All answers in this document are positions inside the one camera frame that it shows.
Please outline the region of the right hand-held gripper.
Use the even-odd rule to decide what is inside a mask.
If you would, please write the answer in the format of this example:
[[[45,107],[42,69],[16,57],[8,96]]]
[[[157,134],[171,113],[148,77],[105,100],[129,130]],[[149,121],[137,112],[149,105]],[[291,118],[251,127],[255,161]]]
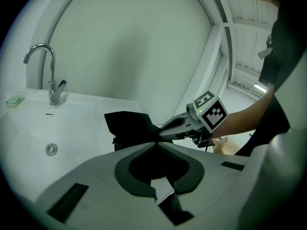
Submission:
[[[159,137],[162,139],[184,139],[192,136],[199,148],[210,146],[214,131],[226,120],[228,112],[221,99],[206,91],[192,103],[186,105],[187,113],[178,114],[166,121]]]

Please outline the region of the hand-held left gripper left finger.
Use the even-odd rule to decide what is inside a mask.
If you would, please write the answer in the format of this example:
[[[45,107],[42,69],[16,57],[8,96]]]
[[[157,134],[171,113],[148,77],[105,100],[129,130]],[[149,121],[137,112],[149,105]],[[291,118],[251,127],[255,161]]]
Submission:
[[[151,147],[133,146],[91,158],[47,187],[35,201],[48,212],[74,184],[87,190],[67,218],[65,225],[78,230],[168,230],[174,224],[157,206],[155,198],[134,196],[115,179],[119,160]]]

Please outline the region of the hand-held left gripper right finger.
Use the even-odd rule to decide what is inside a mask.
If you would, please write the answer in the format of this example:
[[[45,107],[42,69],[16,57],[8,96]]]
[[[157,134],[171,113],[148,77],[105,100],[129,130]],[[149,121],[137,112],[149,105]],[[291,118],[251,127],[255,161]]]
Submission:
[[[207,153],[171,143],[157,144],[157,163],[167,179],[158,205],[159,230],[237,230],[242,197],[231,196],[243,157]]]

